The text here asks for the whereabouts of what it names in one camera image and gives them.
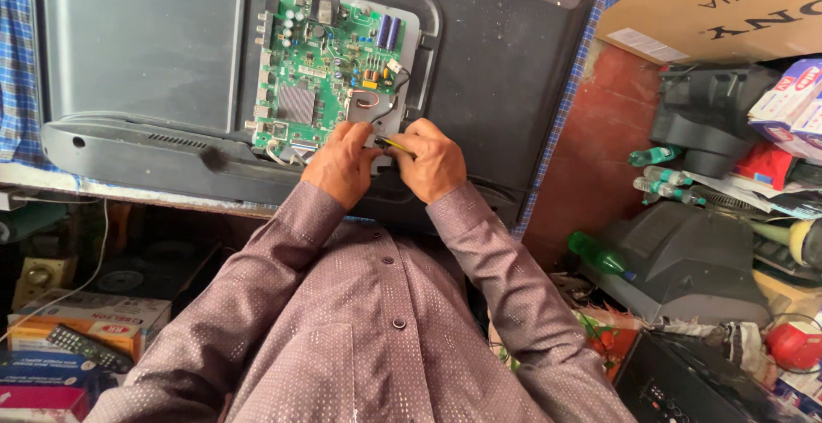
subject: green bottle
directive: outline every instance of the green bottle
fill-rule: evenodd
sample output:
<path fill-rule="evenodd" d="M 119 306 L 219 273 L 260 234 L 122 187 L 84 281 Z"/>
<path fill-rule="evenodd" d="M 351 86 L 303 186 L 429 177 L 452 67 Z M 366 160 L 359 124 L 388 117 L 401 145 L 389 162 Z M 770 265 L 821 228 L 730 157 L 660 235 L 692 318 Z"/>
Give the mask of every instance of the green bottle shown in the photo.
<path fill-rule="evenodd" d="M 655 165 L 664 161 L 673 160 L 680 153 L 682 153 L 682 150 L 680 150 L 678 146 L 655 146 L 648 150 L 631 152 L 631 155 L 628 155 L 628 162 L 631 163 L 632 166 Z"/>
<path fill-rule="evenodd" d="M 628 281 L 636 278 L 636 274 L 625 270 L 628 264 L 622 259 L 620 253 L 603 249 L 597 240 L 580 231 L 568 237 L 568 248 L 604 274 L 618 275 Z"/>

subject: blue checkered cloth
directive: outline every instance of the blue checkered cloth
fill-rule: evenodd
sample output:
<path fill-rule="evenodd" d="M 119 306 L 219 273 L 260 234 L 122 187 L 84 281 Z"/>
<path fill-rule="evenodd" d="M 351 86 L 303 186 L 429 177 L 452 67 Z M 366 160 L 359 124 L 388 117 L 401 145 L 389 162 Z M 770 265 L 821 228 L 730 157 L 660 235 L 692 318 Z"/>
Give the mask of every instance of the blue checkered cloth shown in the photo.
<path fill-rule="evenodd" d="M 577 50 L 571 69 L 568 86 L 562 96 L 548 145 L 533 182 L 534 190 L 539 190 L 562 127 L 565 126 L 571 102 L 582 77 L 585 60 L 588 58 L 593 29 L 597 26 L 602 11 L 617 1 L 619 0 L 594 0 L 580 49 Z M 0 162 L 13 161 L 42 170 L 59 171 L 43 155 L 39 141 L 35 43 L 31 27 L 30 0 L 0 0 Z M 537 195 L 535 191 L 529 196 L 528 206 L 519 226 L 511 230 L 514 238 L 522 238 Z"/>

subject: main board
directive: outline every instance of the main board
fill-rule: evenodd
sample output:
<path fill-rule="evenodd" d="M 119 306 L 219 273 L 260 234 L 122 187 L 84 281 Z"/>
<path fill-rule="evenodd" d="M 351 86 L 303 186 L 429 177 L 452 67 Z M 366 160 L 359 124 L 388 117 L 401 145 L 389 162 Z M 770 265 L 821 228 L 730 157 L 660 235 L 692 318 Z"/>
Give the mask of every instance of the main board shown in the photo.
<path fill-rule="evenodd" d="M 265 0 L 258 18 L 252 144 L 275 160 L 289 148 L 316 151 L 352 104 L 369 109 L 407 82 L 399 18 L 340 0 Z"/>

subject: black capacitor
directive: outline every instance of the black capacitor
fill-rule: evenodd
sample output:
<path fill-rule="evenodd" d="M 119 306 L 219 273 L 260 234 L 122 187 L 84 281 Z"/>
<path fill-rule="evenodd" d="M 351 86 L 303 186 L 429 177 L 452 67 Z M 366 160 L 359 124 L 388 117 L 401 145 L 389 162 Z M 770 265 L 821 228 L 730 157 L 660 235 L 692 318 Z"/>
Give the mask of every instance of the black capacitor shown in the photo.
<path fill-rule="evenodd" d="M 402 24 L 402 20 L 394 17 L 391 19 L 391 30 L 388 32 L 388 45 L 386 46 L 387 50 L 394 50 L 397 47 L 397 38 L 399 38 L 399 25 Z"/>
<path fill-rule="evenodd" d="M 388 44 L 388 33 L 391 26 L 391 16 L 383 15 L 380 17 L 380 23 L 376 26 L 376 47 L 384 49 Z"/>

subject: hand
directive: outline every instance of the hand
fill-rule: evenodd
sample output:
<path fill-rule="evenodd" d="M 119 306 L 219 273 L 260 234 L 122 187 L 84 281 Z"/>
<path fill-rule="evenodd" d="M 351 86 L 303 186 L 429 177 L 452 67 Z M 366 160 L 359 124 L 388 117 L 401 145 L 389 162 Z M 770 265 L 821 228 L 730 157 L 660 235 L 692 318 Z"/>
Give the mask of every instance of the hand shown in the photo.
<path fill-rule="evenodd" d="M 343 121 L 303 171 L 303 180 L 319 187 L 343 208 L 354 208 L 371 187 L 371 163 L 382 150 L 363 148 L 371 123 Z"/>
<path fill-rule="evenodd" d="M 394 157 L 399 163 L 399 176 L 403 182 L 426 204 L 436 202 L 465 184 L 462 150 L 431 121 L 418 119 L 408 126 L 405 134 L 394 134 L 388 138 L 417 156 L 414 159 L 395 146 L 385 151 L 385 155 Z"/>

